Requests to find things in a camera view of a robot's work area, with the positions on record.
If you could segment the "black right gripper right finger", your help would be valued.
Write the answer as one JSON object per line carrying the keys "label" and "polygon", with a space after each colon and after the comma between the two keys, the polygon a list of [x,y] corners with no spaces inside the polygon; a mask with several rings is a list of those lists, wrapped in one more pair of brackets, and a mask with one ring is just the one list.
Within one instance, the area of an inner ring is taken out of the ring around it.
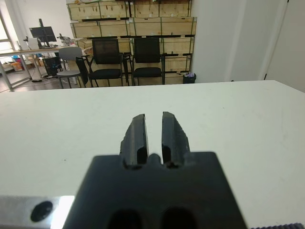
{"label": "black right gripper right finger", "polygon": [[188,137],[174,114],[163,112],[162,117],[162,157],[167,168],[184,165],[185,155],[190,153]]}

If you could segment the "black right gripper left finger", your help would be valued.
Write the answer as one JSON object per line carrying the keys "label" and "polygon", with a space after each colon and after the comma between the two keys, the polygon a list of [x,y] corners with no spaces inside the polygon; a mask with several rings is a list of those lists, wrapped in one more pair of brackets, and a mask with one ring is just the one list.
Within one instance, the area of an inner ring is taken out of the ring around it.
{"label": "black right gripper left finger", "polygon": [[145,114],[135,116],[121,141],[120,156],[125,168],[142,168],[148,159]]}

